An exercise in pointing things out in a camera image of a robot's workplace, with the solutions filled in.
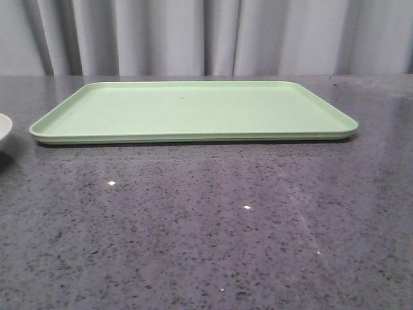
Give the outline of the cream round plate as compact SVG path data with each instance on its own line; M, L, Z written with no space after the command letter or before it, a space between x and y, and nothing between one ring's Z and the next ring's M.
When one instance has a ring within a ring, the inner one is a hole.
M3 150L10 137L13 121L5 114L0 113L0 149Z

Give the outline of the green rectangular tray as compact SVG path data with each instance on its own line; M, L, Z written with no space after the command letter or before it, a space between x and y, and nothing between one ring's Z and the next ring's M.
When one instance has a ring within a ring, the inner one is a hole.
M30 127L45 144L342 140L358 123L288 81L83 86Z

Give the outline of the grey curtain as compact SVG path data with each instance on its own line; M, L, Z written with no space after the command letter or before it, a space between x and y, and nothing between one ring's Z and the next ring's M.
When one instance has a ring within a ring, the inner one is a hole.
M411 1L2 1L5 76L412 72Z

